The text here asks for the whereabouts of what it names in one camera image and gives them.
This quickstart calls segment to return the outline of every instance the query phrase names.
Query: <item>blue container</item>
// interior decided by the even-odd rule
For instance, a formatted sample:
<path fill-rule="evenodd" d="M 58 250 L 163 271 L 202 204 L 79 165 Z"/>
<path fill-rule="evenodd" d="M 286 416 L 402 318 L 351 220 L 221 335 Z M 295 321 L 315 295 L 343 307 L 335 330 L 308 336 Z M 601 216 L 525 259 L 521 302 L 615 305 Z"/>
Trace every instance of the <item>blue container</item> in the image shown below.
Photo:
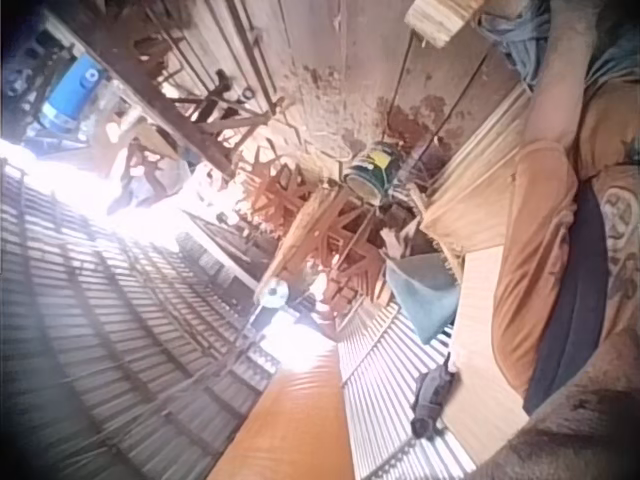
<path fill-rule="evenodd" d="M 105 69 L 86 53 L 62 77 L 40 111 L 40 122 L 57 133 L 78 127 L 82 110 L 105 77 Z"/>

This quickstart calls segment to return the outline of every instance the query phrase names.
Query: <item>corrugated metal roof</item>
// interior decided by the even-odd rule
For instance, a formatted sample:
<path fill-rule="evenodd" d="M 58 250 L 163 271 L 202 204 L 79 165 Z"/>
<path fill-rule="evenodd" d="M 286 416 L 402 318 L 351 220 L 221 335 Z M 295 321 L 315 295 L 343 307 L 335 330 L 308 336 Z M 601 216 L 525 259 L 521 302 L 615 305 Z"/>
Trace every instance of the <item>corrugated metal roof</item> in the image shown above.
<path fill-rule="evenodd" d="M 460 478 L 474 465 L 450 432 L 429 442 L 410 431 L 416 377 L 441 364 L 451 327 L 422 345 L 395 303 L 354 318 L 340 342 L 340 363 L 358 479 Z"/>
<path fill-rule="evenodd" d="M 252 346 L 225 368 L 244 320 L 179 255 L 3 170 L 3 402 L 23 446 L 64 478 L 204 478 L 277 361 Z"/>

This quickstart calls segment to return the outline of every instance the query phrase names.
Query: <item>corrugated metal sheet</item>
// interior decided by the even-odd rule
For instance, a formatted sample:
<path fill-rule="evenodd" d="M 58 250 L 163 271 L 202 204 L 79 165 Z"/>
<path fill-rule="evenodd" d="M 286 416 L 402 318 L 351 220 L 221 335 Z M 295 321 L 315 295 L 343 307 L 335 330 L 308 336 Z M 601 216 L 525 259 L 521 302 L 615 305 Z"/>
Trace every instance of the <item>corrugated metal sheet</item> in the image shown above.
<path fill-rule="evenodd" d="M 455 437 L 416 441 L 409 424 L 416 377 L 444 361 L 451 327 L 425 346 L 399 310 L 352 320 L 340 342 L 356 478 L 460 478 L 474 465 Z"/>
<path fill-rule="evenodd" d="M 179 255 L 125 242 L 6 164 L 2 187 L 3 409 L 36 467 L 204 478 L 277 361 L 254 346 L 226 362 L 244 320 Z"/>

